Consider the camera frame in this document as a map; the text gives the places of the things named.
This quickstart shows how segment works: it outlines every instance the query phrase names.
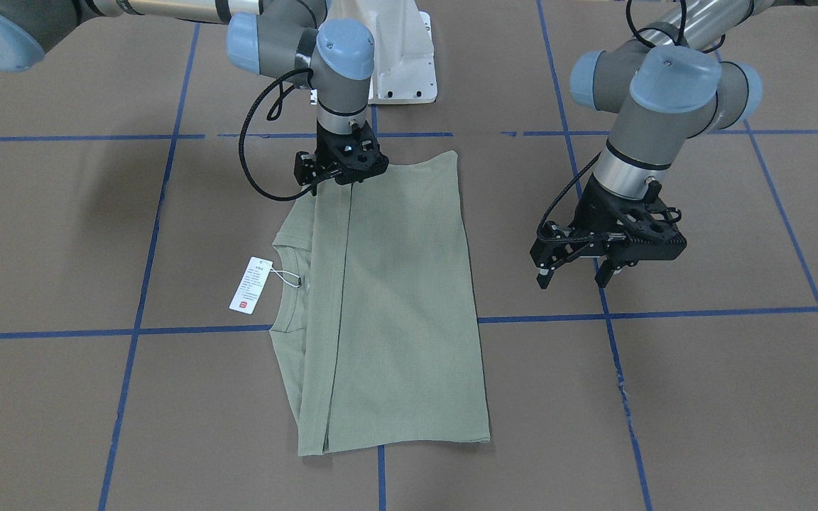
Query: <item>green cloth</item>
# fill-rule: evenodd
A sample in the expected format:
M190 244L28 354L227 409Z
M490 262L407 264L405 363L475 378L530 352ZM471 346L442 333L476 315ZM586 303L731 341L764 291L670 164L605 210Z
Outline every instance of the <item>green cloth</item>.
M457 153L321 184L273 247L302 278L270 330L299 456L490 440Z

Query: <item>work surface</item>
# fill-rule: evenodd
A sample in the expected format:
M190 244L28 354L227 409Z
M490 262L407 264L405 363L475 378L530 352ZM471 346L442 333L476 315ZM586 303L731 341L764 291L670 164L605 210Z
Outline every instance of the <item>work surface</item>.
M459 154L493 442L295 455L282 282L227 309L289 210L230 136L269 80L224 27L94 20L0 72L0 509L818 510L818 9L729 33L763 104L669 172L684 255L601 293L589 260L540 290L528 249L614 122L567 77L626 39L623 4L419 4L440 97L373 123L395 163ZM314 115L296 93L254 124L271 190L295 190Z

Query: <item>tag string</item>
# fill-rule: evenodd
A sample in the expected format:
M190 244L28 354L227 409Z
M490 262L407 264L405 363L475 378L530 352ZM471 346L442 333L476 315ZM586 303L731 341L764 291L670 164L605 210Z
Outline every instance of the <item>tag string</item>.
M280 280L283 281L283 284L289 285L290 287L298 288L298 287L301 287L301 285L302 285L302 278L300 278L299 275L293 274L292 272L287 272L285 270L275 270L275 269L272 269L272 268L270 269L270 272L273 273L273 274L276 274L276 276L278 276L280 278ZM285 276L282 276L280 274L295 276L295 284L293 284L292 282L289 282L288 280L286 280Z

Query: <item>white tag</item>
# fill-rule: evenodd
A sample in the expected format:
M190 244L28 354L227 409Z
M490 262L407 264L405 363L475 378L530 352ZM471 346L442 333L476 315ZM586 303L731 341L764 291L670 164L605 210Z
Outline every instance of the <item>white tag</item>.
M270 275L272 269L272 261L251 258L251 261L248 262L248 268L244 271L244 275L241 276L241 282L233 301L229 304L229 308L246 314L253 313L254 305L257 304L257 299L261 297L263 284L267 282L267 275Z

